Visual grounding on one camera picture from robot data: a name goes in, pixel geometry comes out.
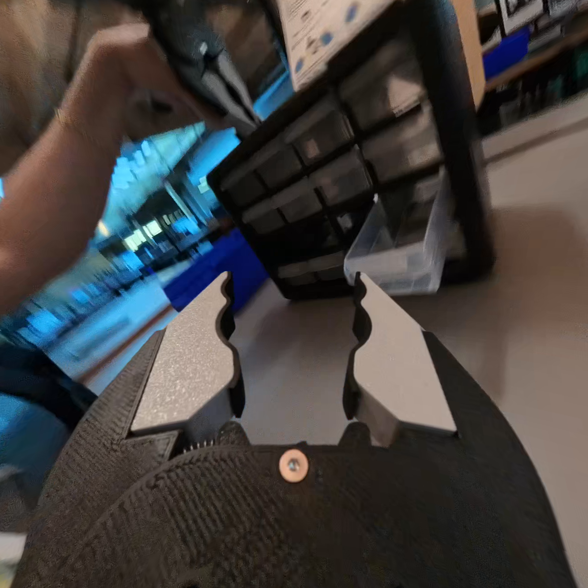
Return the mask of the printed instruction sheet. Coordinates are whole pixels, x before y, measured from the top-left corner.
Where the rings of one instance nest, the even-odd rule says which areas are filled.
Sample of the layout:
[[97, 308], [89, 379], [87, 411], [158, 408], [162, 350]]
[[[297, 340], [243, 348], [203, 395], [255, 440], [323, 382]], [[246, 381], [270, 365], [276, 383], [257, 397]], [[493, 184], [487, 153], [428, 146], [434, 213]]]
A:
[[327, 70], [329, 61], [393, 1], [276, 1], [293, 91]]

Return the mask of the person's left hand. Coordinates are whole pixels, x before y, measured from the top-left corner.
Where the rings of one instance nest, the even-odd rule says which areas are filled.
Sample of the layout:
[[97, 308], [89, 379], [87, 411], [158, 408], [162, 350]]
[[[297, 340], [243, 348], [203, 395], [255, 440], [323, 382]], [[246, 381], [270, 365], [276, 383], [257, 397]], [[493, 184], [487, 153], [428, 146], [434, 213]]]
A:
[[224, 117], [191, 94], [174, 73], [147, 23], [123, 24], [96, 32], [56, 111], [91, 142], [121, 140], [131, 103], [155, 98], [192, 124], [226, 128]]

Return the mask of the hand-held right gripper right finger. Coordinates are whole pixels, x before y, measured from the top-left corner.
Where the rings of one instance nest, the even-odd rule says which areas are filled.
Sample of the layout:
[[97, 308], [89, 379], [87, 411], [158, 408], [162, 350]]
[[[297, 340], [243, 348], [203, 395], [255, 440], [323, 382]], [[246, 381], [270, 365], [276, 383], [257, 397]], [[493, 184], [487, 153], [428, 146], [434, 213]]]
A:
[[402, 430], [457, 435], [422, 327], [365, 273], [355, 276], [353, 302], [356, 345], [343, 385], [347, 419], [365, 424], [382, 447]]

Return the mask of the white desk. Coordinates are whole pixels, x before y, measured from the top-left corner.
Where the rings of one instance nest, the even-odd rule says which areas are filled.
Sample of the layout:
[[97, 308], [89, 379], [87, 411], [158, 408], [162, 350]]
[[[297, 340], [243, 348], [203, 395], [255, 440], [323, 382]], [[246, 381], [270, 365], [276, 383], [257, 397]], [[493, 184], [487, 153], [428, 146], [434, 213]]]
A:
[[[484, 141], [497, 261], [486, 279], [396, 298], [503, 412], [587, 587], [587, 95]], [[288, 303], [265, 283], [236, 317], [254, 443], [334, 443], [349, 298]]]

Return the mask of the set of small cabinet drawers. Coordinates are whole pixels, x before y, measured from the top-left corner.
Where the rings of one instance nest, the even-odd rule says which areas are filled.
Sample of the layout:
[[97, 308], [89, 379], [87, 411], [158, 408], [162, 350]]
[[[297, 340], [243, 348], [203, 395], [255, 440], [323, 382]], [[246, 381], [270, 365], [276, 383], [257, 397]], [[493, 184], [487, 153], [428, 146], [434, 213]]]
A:
[[414, 43], [401, 32], [280, 107], [209, 176], [288, 299], [346, 290], [343, 260], [374, 200], [443, 165]]

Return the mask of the black small-parts drawer cabinet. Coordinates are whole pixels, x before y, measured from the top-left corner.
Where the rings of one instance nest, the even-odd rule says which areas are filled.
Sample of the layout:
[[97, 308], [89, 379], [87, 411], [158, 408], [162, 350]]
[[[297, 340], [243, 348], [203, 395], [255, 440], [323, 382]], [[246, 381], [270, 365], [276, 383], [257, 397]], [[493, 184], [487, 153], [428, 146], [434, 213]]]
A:
[[[472, 281], [491, 271], [495, 262], [495, 251], [489, 225], [488, 180], [476, 130], [474, 100], [451, 1], [393, 1], [381, 16], [334, 55], [322, 76], [300, 92], [294, 93], [290, 99], [297, 98], [304, 91], [317, 89], [321, 82], [334, 79], [342, 73], [347, 63], [358, 65], [383, 43], [401, 32], [409, 34], [422, 68], [443, 152], [440, 170], [445, 170], [452, 194], [452, 229], [440, 284]], [[274, 110], [261, 126], [284, 104]], [[258, 129], [245, 139], [252, 137]], [[208, 174], [207, 180], [217, 197], [209, 179], [215, 168]], [[235, 218], [220, 200], [219, 202], [246, 239]], [[347, 296], [352, 290], [352, 284], [346, 278], [344, 284], [347, 286], [346, 290], [319, 298], [304, 299], [288, 299], [277, 288], [286, 299], [297, 302]]]

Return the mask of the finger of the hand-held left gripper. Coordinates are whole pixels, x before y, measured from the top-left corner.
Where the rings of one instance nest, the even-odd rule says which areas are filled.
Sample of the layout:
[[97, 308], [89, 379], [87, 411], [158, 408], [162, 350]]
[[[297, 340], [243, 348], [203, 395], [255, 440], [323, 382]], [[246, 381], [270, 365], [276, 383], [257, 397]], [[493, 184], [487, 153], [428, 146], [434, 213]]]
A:
[[237, 134], [251, 134], [261, 124], [246, 83], [225, 49], [213, 55], [202, 53], [202, 84], [226, 111]]

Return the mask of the blue shelf bin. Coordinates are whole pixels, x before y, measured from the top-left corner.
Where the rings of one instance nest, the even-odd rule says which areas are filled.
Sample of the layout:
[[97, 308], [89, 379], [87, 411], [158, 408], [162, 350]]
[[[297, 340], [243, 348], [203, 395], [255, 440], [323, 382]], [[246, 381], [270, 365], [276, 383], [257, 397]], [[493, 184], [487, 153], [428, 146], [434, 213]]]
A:
[[532, 28], [526, 26], [510, 35], [500, 38], [482, 56], [484, 78], [489, 81], [519, 63], [529, 53]]

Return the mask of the clear plastic drawer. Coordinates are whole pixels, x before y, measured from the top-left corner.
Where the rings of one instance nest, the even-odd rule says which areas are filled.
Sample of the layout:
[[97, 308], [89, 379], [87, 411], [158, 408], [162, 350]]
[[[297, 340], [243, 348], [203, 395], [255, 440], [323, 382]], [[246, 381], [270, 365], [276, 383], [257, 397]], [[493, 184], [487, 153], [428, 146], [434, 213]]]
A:
[[444, 169], [376, 195], [343, 262], [349, 284], [366, 274], [391, 296], [437, 292], [452, 229], [453, 201]]

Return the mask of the blue storage bin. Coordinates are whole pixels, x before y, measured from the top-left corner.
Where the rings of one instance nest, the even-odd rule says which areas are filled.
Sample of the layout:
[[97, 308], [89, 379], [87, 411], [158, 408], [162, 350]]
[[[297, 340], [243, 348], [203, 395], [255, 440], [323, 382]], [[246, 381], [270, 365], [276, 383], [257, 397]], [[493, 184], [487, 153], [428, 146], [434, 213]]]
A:
[[238, 229], [219, 238], [212, 249], [164, 287], [175, 311], [187, 307], [220, 274], [230, 272], [233, 279], [234, 313], [253, 298], [269, 278], [268, 272]]

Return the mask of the cardboard backing board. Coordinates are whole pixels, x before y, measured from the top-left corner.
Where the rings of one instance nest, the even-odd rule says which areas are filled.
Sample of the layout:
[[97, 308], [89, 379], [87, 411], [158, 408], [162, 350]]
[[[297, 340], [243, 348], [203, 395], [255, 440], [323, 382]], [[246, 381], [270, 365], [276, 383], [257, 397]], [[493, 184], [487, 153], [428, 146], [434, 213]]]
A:
[[486, 87], [478, 14], [474, 1], [452, 1], [476, 110], [480, 108]]

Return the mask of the wooden storage shelf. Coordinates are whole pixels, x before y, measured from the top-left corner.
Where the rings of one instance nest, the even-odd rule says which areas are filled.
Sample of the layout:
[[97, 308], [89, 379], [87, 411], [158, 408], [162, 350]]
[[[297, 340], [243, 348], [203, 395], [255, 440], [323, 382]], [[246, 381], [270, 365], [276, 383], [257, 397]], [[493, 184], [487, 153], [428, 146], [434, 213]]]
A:
[[532, 28], [526, 57], [486, 81], [477, 110], [481, 136], [587, 93], [587, 1], [486, 1], [478, 18], [482, 55], [500, 38]]

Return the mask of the dark cloth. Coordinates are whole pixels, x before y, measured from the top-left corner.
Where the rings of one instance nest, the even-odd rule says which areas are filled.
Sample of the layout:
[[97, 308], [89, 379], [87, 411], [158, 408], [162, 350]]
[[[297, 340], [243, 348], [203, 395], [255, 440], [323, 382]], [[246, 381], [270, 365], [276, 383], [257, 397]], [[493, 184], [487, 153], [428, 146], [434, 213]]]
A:
[[73, 432], [97, 395], [72, 379], [43, 351], [1, 343], [1, 393], [38, 406]]

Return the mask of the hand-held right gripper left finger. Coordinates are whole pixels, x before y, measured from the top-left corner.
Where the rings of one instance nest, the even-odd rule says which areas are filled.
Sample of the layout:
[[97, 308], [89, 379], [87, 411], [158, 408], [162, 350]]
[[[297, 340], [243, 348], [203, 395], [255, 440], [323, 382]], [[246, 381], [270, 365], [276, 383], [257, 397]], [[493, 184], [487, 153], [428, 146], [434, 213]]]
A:
[[189, 444], [209, 444], [242, 415], [233, 301], [233, 277], [224, 271], [162, 331], [130, 423], [133, 437], [179, 431]]

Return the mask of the person's left forearm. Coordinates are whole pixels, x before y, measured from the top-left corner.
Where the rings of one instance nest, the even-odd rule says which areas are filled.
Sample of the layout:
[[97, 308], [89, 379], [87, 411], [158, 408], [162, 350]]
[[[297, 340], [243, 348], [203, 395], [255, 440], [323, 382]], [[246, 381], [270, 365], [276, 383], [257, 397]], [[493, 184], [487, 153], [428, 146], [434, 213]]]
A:
[[2, 315], [83, 256], [104, 213], [123, 138], [91, 142], [55, 116], [3, 178]]

